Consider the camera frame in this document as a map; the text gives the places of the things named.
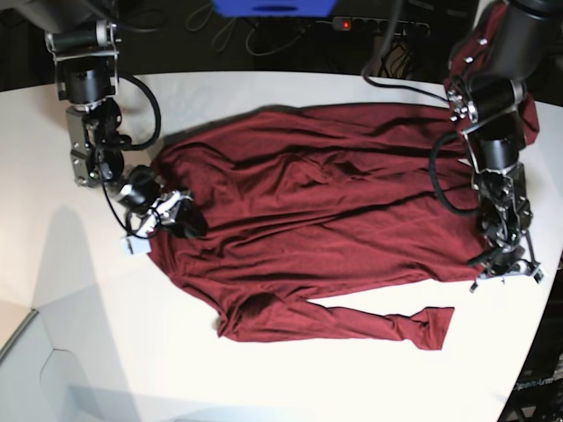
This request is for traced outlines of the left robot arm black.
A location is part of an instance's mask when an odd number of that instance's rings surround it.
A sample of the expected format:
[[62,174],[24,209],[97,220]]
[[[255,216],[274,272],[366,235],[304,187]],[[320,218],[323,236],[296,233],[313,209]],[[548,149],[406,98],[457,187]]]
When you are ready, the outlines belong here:
[[480,266],[477,281],[545,276],[530,238],[533,213],[519,154],[538,131],[526,80],[561,24],[560,1],[492,1],[450,55],[446,97],[469,155],[486,245],[468,263]]

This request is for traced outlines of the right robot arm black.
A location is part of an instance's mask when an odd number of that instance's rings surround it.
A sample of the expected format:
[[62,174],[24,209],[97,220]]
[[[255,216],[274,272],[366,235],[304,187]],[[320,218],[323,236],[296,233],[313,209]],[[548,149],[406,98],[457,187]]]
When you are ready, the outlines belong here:
[[[150,33],[152,27],[121,19],[115,1],[3,1],[44,32],[55,68],[57,97],[69,103],[66,122],[70,161],[78,186],[100,189],[109,207],[125,213],[115,219],[124,230],[129,255],[150,252],[150,240],[165,231],[177,238],[202,238],[208,224],[186,189],[165,190],[146,165],[128,166],[124,153],[143,151],[158,140],[162,113],[149,86],[118,68],[119,34]],[[115,97],[127,81],[148,99],[154,129],[145,142],[134,142],[119,127],[122,113]]]

